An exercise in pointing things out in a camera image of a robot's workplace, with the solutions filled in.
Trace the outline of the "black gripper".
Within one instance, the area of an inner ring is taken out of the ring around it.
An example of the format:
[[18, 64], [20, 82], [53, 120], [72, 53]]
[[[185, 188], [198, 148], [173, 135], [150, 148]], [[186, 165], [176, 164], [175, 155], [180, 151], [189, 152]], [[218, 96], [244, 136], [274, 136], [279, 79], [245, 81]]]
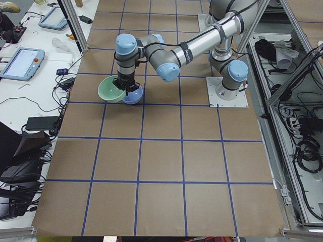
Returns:
[[113, 84], [120, 90], [126, 92], [133, 92], [139, 89], [140, 84], [135, 81], [135, 74], [118, 73], [117, 77], [113, 79]]

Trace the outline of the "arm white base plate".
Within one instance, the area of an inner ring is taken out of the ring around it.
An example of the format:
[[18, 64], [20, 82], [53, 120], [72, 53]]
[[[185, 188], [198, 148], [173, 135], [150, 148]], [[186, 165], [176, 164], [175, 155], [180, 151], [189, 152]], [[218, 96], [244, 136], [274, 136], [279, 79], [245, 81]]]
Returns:
[[213, 27], [214, 20], [212, 15], [198, 14], [197, 18], [198, 18], [199, 32], [204, 32], [208, 28]]
[[206, 77], [210, 107], [248, 108], [244, 86], [231, 91], [224, 88], [222, 77]]

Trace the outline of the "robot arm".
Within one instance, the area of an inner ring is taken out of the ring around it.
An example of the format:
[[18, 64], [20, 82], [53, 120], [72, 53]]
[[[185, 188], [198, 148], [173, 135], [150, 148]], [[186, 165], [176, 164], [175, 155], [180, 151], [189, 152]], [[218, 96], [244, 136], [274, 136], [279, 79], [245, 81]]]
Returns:
[[114, 53], [118, 74], [113, 84], [125, 93], [137, 90], [140, 85], [135, 81], [135, 69], [143, 57], [164, 81], [172, 81], [179, 76], [180, 67], [210, 51], [209, 61], [220, 73], [233, 59], [232, 38], [254, 23], [258, 4], [258, 1], [210, 1], [210, 25], [195, 37], [172, 45], [169, 51], [165, 50], [166, 43], [159, 34], [139, 38], [126, 33], [118, 35]]

